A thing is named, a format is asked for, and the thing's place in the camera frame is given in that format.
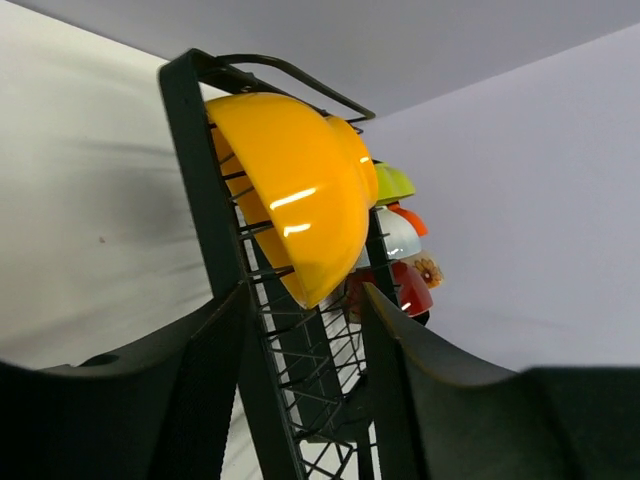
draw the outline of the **white wall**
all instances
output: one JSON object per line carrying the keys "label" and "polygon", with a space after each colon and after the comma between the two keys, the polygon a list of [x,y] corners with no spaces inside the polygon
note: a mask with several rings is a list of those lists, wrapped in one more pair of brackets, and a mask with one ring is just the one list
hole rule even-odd
{"label": "white wall", "polygon": [[0,3],[0,356],[77,363],[210,298],[161,59]]}
{"label": "white wall", "polygon": [[512,367],[640,362],[640,26],[373,123],[448,282],[432,328]]}
{"label": "white wall", "polygon": [[12,1],[165,58],[280,56],[380,114],[640,21],[637,0]]}

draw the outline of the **orange bowl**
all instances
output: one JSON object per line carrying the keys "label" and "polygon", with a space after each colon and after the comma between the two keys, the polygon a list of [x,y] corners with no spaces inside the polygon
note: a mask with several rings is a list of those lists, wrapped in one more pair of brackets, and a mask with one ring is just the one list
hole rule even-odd
{"label": "orange bowl", "polygon": [[293,267],[281,280],[313,308],[349,273],[365,242],[371,162],[355,159],[363,147],[340,122],[284,95],[230,95],[206,108],[222,174],[246,174],[227,180],[246,223],[273,223],[256,240],[272,267]]}
{"label": "orange bowl", "polygon": [[405,220],[413,225],[413,228],[416,229],[419,237],[424,237],[429,233],[429,229],[417,213],[412,212],[411,210],[407,210],[406,208],[402,208],[399,203],[390,203],[389,205],[387,205],[387,208],[389,208],[389,210],[391,210],[392,212],[397,213],[401,217],[404,217]]}

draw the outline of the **bowl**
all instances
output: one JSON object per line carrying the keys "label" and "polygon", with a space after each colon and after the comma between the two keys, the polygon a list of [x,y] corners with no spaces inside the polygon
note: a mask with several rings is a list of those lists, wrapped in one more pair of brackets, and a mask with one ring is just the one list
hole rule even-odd
{"label": "bowl", "polygon": [[402,262],[416,270],[429,288],[439,287],[444,282],[442,270],[440,270],[433,256],[426,250],[403,258]]}
{"label": "bowl", "polygon": [[[395,283],[400,285],[397,292],[400,308],[407,315],[410,317],[422,315],[433,306],[429,288],[416,269],[410,268],[401,261],[394,262],[391,269]],[[360,323],[360,305],[365,282],[371,282],[374,285],[376,283],[371,269],[357,270],[347,277],[345,283],[347,320],[351,323]]]}
{"label": "bowl", "polygon": [[313,308],[356,262],[368,229],[367,163],[345,134],[299,100],[271,93],[206,103],[226,184],[247,225],[272,222],[256,240],[303,308]]}
{"label": "bowl", "polygon": [[376,205],[388,205],[416,193],[416,188],[409,177],[387,163],[374,165],[378,176],[378,201]]}
{"label": "bowl", "polygon": [[[389,259],[401,259],[415,255],[422,250],[418,232],[408,220],[389,210],[387,207],[379,207],[378,221],[380,230],[387,233],[384,243]],[[355,268],[367,268],[371,265],[366,247],[362,249]]]}
{"label": "bowl", "polygon": [[367,205],[369,208],[373,207],[378,200],[378,176],[367,146],[346,120],[334,116],[327,117],[326,120],[338,134],[352,161],[356,162],[356,170],[365,185]]}
{"label": "bowl", "polygon": [[429,229],[427,228],[427,226],[424,224],[424,222],[418,216],[417,213],[412,212],[411,210],[407,210],[406,208],[402,208],[398,202],[390,203],[389,205],[387,205],[387,207],[389,208],[389,210],[391,210],[394,213],[397,213],[406,221],[408,221],[411,225],[413,225],[413,228],[416,229],[416,232],[418,233],[419,237],[424,237],[429,233]]}

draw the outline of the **dish rack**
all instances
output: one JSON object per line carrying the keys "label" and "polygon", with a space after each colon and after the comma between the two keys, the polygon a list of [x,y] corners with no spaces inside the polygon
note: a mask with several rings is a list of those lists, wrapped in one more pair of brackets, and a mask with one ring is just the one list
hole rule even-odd
{"label": "dish rack", "polygon": [[[292,267],[273,269],[255,241],[272,225],[247,225],[220,171],[200,84],[230,94],[289,93],[235,67],[267,65],[359,116],[375,114],[294,65],[263,55],[213,57],[190,50],[164,65],[159,83],[202,256],[215,296],[239,282],[251,285],[251,322],[239,390],[267,479],[343,478],[357,466],[373,479],[372,420],[359,326],[346,321],[344,295],[303,310],[278,281]],[[323,116],[329,113],[304,102]],[[369,212],[366,248],[378,288],[397,305],[393,274],[376,209]]]}

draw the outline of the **white ceiling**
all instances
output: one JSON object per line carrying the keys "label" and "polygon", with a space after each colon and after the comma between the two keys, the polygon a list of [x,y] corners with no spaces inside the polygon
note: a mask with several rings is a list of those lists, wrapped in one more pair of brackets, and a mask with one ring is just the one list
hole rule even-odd
{"label": "white ceiling", "polygon": [[285,58],[378,114],[640,22],[638,0],[17,0],[164,58]]}

